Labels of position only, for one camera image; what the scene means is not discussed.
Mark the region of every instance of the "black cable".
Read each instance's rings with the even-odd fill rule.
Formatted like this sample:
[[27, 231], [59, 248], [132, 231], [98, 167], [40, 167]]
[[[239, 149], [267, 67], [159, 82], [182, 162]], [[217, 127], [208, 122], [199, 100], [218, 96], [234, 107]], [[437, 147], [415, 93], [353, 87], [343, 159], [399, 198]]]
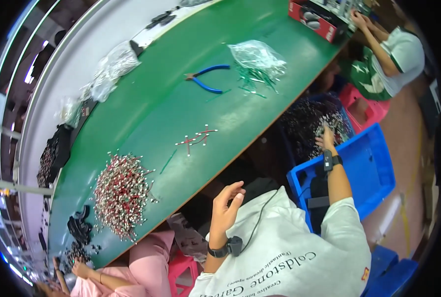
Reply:
[[[301, 192], [301, 194], [298, 196], [298, 199], [300, 199], [300, 197], [301, 197], [301, 195], [303, 195], [303, 193], [307, 190], [307, 189], [309, 189], [310, 187], [307, 187], [307, 188], [305, 188], [302, 192]], [[243, 251], [245, 251], [245, 249], [247, 248], [247, 246], [248, 246], [248, 244], [250, 243], [250, 241], [252, 240], [252, 237], [253, 237], [253, 233], [255, 232], [255, 229], [256, 229], [256, 227], [258, 226], [258, 224], [260, 223], [260, 218], [262, 217], [262, 212], [263, 212], [263, 209], [265, 208], [265, 205], [267, 204], [267, 203], [269, 203], [270, 202], [270, 200], [276, 195], [278, 193], [278, 190], [276, 190], [275, 191], [275, 193], [265, 202], [265, 204], [262, 206], [262, 209], [260, 210], [260, 215], [258, 216], [258, 221], [256, 221], [256, 224], [255, 224], [255, 227], [253, 227], [253, 230], [252, 230], [252, 234], [250, 234], [250, 238], [248, 239], [248, 241], [247, 241], [247, 244], [244, 246], [244, 248], [241, 250], [241, 252], [240, 253], [242, 253]]]

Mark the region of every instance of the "red box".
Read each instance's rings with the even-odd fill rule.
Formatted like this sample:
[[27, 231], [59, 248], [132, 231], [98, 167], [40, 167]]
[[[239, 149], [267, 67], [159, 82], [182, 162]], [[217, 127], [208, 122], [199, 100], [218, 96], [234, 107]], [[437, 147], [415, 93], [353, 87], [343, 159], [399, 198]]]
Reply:
[[290, 0], [288, 15], [330, 43], [342, 40], [348, 30], [346, 22], [329, 10], [308, 0]]

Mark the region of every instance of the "pliers handle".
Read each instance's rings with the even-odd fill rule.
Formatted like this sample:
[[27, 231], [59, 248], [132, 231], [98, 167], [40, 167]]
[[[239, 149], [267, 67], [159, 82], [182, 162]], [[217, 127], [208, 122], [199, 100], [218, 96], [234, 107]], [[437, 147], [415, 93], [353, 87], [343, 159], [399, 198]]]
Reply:
[[214, 66], [211, 66], [211, 67], [206, 68], [204, 70], [201, 70], [198, 73], [188, 73], [188, 74], [186, 74], [187, 75], [186, 80], [193, 80], [193, 81], [195, 81], [200, 87], [202, 87], [206, 91], [217, 93], [217, 94], [221, 94], [222, 90], [208, 87], [208, 86], [206, 86], [205, 84], [203, 84], [200, 80], [198, 80], [196, 78], [197, 76], [199, 76], [201, 74], [204, 74], [206, 72], [209, 72], [209, 71], [215, 70], [215, 69], [230, 69], [230, 65], [228, 65], [228, 64], [214, 65]]

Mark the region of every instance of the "pink stool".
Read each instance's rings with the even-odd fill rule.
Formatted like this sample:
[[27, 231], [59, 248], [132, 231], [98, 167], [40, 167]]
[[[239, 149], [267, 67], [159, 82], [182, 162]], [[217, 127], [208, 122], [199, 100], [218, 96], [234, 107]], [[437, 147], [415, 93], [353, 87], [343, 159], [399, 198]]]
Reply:
[[[349, 108], [356, 102], [357, 99], [362, 98], [368, 105], [365, 114], [366, 122], [359, 124], [359, 122], [351, 115]], [[372, 126], [372, 124], [380, 122], [389, 112], [390, 100], [374, 101], [364, 98], [359, 90], [353, 84], [347, 84], [339, 95], [339, 99], [346, 110], [350, 123], [354, 128], [356, 134]]]
[[[176, 284], [176, 279], [178, 279], [178, 277], [182, 275], [186, 269], [190, 269], [192, 284], [190, 286]], [[197, 269], [197, 262], [194, 261], [194, 258], [186, 257], [180, 250], [177, 251], [176, 258], [169, 263], [168, 280], [171, 289], [171, 296], [187, 297], [192, 288], [194, 288], [194, 283], [196, 282], [198, 276], [199, 272]], [[182, 289], [180, 294], [178, 294], [178, 288]]]

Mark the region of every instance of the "wristwatch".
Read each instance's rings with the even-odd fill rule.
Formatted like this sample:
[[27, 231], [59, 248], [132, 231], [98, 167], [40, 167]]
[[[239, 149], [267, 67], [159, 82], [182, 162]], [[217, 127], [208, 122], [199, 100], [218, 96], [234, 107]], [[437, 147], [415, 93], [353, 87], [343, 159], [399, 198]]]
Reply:
[[331, 171], [334, 166], [337, 164], [342, 165], [342, 158], [339, 155], [332, 156], [332, 152], [330, 150], [324, 151], [324, 171]]
[[211, 249], [207, 245], [207, 251], [214, 258], [223, 258], [227, 254], [232, 254], [234, 257], [240, 255], [242, 249], [242, 239], [239, 236], [230, 237], [225, 245], [219, 249]]

